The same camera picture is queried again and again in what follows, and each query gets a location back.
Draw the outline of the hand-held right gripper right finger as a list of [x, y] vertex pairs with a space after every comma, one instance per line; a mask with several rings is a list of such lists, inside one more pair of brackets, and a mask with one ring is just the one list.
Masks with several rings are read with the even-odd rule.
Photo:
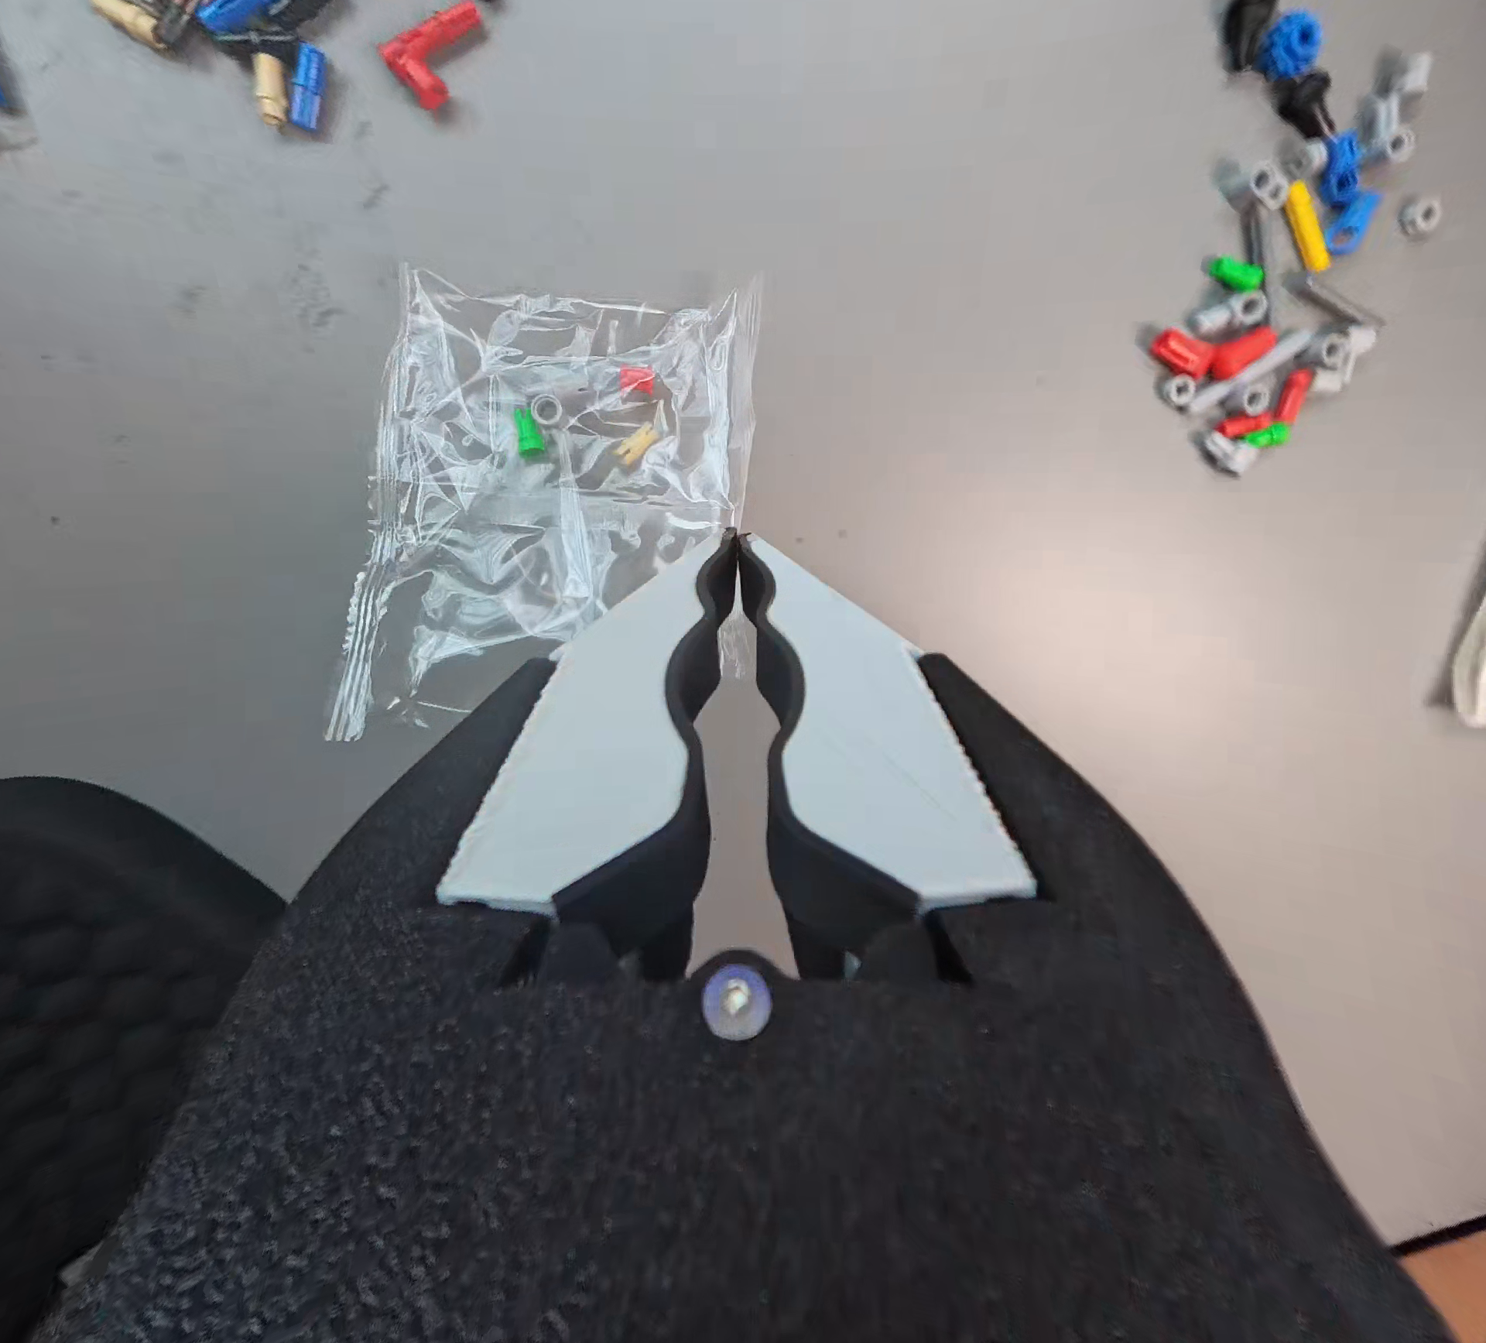
[[1034, 873], [926, 655], [761, 536], [742, 536], [737, 558], [777, 726], [764, 838], [799, 980], [849, 980], [884, 932], [1033, 900]]

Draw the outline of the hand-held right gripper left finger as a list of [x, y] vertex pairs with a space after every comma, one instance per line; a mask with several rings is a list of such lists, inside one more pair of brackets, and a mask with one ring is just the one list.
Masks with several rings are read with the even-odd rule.
[[591, 926], [684, 971], [713, 825], [696, 717], [720, 683], [738, 536], [669, 566], [554, 657], [436, 886], [444, 907]]

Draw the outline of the small clear plastic bag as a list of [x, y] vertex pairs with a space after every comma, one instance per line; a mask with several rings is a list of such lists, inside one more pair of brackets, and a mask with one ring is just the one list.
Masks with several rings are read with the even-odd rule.
[[[724, 531], [753, 444], [764, 279], [667, 311], [555, 293], [475, 295], [399, 268], [381, 374], [366, 558], [353, 582], [325, 740], [375, 716], [432, 728], [473, 708], [498, 647], [554, 650]], [[622, 399], [621, 366], [655, 398]], [[547, 458], [517, 457], [512, 411], [565, 401]], [[634, 472], [613, 452], [664, 412]]]

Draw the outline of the pile of small mixed pieces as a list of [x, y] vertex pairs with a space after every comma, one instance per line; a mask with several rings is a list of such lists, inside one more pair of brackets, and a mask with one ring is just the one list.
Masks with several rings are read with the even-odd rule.
[[1279, 152], [1223, 164], [1238, 252], [1202, 259], [1205, 296], [1149, 337], [1145, 359], [1202, 464], [1242, 480], [1290, 445], [1310, 403], [1343, 396], [1377, 345], [1384, 317], [1333, 276], [1382, 234], [1386, 190], [1419, 148], [1436, 59], [1386, 48], [1345, 119], [1314, 12], [1223, 0], [1216, 41], [1228, 81], [1255, 86], [1272, 109]]

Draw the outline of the red angled pin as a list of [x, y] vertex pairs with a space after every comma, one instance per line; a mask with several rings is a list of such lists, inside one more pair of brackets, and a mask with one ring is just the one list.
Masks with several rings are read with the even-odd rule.
[[450, 95], [434, 67], [434, 58], [461, 43], [482, 27], [476, 3], [460, 0], [397, 33], [376, 52], [400, 88], [414, 96], [415, 105], [424, 112], [436, 112], [448, 103]]

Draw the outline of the grey desk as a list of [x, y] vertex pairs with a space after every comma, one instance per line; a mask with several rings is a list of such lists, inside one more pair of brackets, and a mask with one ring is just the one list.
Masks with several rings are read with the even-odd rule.
[[1484, 1212], [1484, 0], [1320, 15], [1333, 109], [1433, 55], [1335, 284], [1353, 384], [1223, 480], [1144, 338], [1284, 140], [1221, 0], [504, 0], [450, 103], [345, 0], [325, 131], [84, 0], [3, 0], [3, 775], [96, 781], [284, 896], [448, 724], [323, 740], [399, 267], [700, 305], [764, 279], [747, 525], [947, 653], [1211, 925], [1389, 1241]]

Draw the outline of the black mesh chair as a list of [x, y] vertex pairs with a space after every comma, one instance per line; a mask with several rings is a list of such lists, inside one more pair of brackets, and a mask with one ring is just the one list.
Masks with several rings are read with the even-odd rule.
[[3, 781], [3, 1339], [116, 1226], [286, 900], [84, 781]]

